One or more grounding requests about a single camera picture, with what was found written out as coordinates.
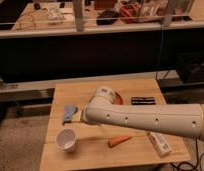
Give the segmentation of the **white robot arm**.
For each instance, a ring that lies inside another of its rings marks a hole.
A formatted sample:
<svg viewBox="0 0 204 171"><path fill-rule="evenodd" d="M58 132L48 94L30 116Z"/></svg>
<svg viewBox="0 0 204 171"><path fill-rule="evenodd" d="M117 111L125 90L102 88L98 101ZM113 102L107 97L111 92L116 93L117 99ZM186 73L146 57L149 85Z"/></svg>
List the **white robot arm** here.
<svg viewBox="0 0 204 171"><path fill-rule="evenodd" d="M117 105L116 92L99 87L84 106L80 120L204 141L204 104Z"/></svg>

